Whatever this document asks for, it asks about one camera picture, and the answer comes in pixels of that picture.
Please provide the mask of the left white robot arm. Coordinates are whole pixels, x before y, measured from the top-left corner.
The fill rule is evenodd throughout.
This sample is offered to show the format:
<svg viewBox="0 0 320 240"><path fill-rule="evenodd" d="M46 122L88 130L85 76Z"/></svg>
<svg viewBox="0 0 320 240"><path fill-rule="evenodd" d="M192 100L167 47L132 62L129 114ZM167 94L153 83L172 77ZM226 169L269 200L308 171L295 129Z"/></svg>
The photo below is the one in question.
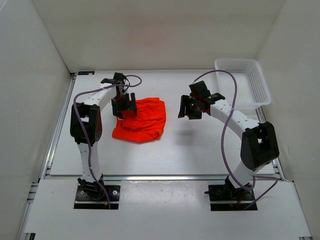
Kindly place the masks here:
<svg viewBox="0 0 320 240"><path fill-rule="evenodd" d="M81 189L94 201L110 205L100 168L98 142L102 137L102 111L111 104L112 114L122 120L124 111L138 113L136 97L128 88L133 87L129 75L116 72L113 78L104 78L99 88L83 91L73 98L70 117L70 135L76 142L82 163Z"/></svg>

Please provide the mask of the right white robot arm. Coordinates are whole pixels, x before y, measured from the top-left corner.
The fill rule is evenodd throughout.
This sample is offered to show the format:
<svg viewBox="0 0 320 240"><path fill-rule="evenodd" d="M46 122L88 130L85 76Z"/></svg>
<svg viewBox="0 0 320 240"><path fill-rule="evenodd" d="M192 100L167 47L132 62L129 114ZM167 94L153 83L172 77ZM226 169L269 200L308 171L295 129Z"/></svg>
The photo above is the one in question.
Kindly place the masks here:
<svg viewBox="0 0 320 240"><path fill-rule="evenodd" d="M229 173L225 179L224 193L230 200L236 200L243 191L251 191L255 187L257 172L279 157L275 128L268 121L261 123L235 110L219 93L206 98L181 96L179 118L188 117L190 120L197 120L202 118L203 113L224 124L220 148L224 165ZM241 140L240 163L235 170L231 170L225 153L227 129L232 130Z"/></svg>

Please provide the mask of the orange shorts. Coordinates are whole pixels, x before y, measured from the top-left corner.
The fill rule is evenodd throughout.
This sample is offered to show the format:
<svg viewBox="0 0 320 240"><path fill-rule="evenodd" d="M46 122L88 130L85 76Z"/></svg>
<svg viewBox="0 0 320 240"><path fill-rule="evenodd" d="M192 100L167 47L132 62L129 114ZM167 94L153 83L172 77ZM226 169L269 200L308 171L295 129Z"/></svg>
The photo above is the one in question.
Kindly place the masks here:
<svg viewBox="0 0 320 240"><path fill-rule="evenodd" d="M114 139L138 144L158 140L164 133L167 120L165 102L158 97L136 101L137 114L123 111L112 132Z"/></svg>

